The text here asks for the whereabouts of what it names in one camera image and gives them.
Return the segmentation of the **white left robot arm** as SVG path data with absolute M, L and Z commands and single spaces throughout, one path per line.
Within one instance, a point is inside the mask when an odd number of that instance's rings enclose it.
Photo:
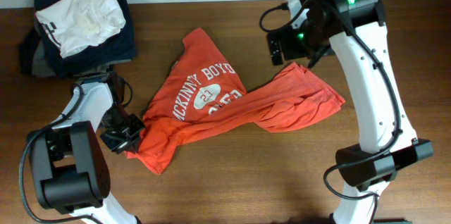
M 109 169 L 100 143 L 116 154 L 137 152 L 143 122 L 125 111 L 130 84 L 115 72 L 78 79 L 72 97 L 52 123 L 29 133 L 19 164 L 18 184 L 27 214 L 44 223 L 25 196 L 24 166 L 30 163 L 35 194 L 43 209 L 62 216 L 58 223 L 132 223 L 111 193 Z

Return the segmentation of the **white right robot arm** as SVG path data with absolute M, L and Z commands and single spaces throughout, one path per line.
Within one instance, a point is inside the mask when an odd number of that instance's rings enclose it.
M 398 172 L 433 155 L 404 111 L 391 66 L 382 0 L 286 0 L 290 20 L 267 30 L 273 65 L 296 58 L 316 64 L 333 52 L 357 114 L 359 141 L 339 149 L 334 169 L 343 178 L 330 223 L 374 223 L 381 193 Z

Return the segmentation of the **orange printed t-shirt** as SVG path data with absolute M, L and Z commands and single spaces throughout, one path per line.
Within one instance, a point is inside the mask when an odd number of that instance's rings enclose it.
M 181 145 L 246 123 L 272 133 L 302 129 L 337 113 L 345 102 L 298 63 L 290 63 L 263 87 L 248 92 L 202 28 L 188 34 L 183 45 L 183 55 L 143 115 L 139 149 L 125 154 L 157 175 Z

